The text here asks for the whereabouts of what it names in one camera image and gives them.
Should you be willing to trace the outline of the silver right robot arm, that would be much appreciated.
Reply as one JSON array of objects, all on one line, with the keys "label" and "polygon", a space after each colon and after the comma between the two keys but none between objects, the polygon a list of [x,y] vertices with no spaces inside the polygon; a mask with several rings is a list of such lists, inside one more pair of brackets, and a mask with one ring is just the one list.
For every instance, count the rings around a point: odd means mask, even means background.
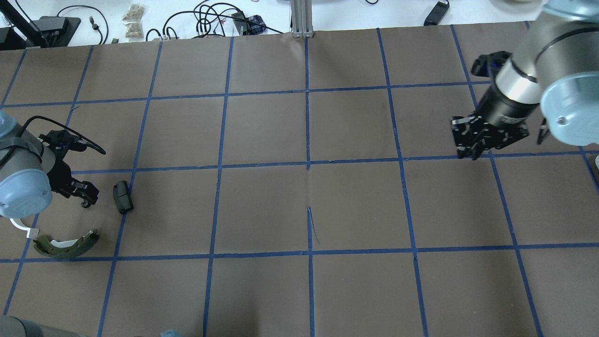
[{"label": "silver right robot arm", "polygon": [[458,158],[477,160],[529,136],[540,109],[537,143],[586,147],[599,140],[599,6],[596,0],[549,0],[515,51],[481,55],[471,74],[490,79],[476,109],[451,119]]}]

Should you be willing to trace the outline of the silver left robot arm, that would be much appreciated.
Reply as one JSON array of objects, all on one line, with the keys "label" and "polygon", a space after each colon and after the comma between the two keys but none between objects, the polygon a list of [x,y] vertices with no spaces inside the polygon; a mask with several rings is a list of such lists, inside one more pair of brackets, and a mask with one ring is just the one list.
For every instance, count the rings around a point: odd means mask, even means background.
[{"label": "silver left robot arm", "polygon": [[0,114],[0,213],[4,218],[27,218],[51,205],[54,194],[79,197],[89,208],[98,201],[99,190],[78,181],[65,162],[70,151],[106,151],[81,133],[51,118],[34,116],[20,124]]}]

